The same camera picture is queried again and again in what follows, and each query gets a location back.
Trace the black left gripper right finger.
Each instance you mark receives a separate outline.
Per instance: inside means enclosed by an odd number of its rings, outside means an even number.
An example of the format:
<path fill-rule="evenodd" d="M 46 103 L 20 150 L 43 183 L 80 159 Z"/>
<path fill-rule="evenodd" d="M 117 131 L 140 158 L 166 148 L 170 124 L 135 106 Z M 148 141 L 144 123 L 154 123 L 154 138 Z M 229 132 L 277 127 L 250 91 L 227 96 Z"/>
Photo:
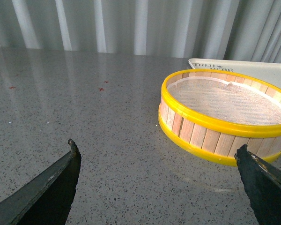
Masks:
<path fill-rule="evenodd" d="M 260 225 L 281 225 L 281 170 L 242 145 L 235 154 L 238 171 Z"/>

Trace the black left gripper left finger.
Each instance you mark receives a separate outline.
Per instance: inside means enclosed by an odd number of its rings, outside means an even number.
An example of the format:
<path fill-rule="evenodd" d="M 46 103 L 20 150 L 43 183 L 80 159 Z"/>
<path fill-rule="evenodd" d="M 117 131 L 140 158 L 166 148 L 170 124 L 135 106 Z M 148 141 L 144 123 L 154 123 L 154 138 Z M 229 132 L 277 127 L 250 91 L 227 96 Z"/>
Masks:
<path fill-rule="evenodd" d="M 64 225 L 78 183 L 81 154 L 71 150 L 11 196 L 0 202 L 0 225 Z"/>

